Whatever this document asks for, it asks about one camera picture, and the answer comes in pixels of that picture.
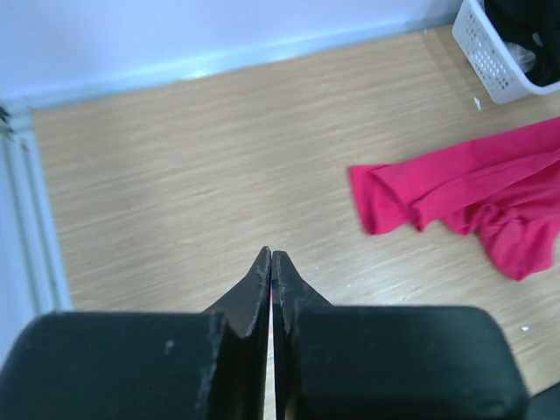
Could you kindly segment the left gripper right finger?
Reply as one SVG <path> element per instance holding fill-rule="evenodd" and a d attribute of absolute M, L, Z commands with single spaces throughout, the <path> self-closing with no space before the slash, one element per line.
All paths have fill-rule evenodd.
<path fill-rule="evenodd" d="M 473 306 L 331 304 L 272 256 L 280 419 L 524 419 L 530 395 L 490 314 Z"/>

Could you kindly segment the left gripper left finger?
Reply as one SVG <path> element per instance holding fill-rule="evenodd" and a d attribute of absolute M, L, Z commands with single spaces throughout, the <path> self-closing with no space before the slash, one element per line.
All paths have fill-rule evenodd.
<path fill-rule="evenodd" d="M 54 311 L 1 370 L 4 419 L 260 419 L 271 252 L 199 313 Z"/>

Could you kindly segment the pink red t shirt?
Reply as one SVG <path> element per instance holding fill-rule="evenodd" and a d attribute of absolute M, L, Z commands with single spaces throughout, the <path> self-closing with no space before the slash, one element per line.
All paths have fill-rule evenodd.
<path fill-rule="evenodd" d="M 348 170 L 370 235 L 433 221 L 476 234 L 493 265 L 521 281 L 549 269 L 559 236 L 559 120 L 512 129 L 397 164 Z"/>

